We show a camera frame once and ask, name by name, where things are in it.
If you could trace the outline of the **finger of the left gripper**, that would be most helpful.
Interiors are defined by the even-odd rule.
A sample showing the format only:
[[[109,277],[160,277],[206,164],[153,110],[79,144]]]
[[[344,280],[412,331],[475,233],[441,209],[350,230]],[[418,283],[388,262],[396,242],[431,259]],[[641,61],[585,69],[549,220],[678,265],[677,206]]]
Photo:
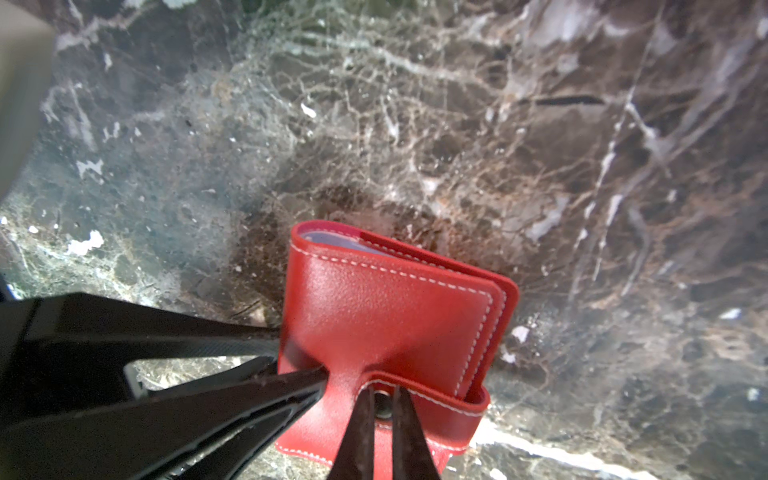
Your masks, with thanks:
[[[1,417],[44,415],[142,397],[129,364],[268,356],[275,329],[201,319],[85,293],[1,302]]]
[[[323,395],[322,368],[49,415],[1,432],[4,479],[155,479],[215,446],[188,475],[233,479]]]

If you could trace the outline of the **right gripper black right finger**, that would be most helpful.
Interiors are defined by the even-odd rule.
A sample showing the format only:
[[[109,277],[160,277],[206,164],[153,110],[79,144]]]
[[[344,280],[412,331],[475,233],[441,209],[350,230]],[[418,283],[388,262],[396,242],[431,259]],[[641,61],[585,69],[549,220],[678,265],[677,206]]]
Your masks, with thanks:
[[[440,480],[411,396],[400,386],[393,397],[392,479]]]

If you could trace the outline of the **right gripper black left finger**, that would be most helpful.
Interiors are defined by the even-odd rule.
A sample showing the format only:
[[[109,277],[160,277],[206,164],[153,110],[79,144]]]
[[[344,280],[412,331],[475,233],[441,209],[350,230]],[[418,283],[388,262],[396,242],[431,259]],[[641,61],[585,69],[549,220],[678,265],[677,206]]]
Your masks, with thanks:
[[[374,476],[375,399],[369,388],[357,397],[328,480],[372,480]]]

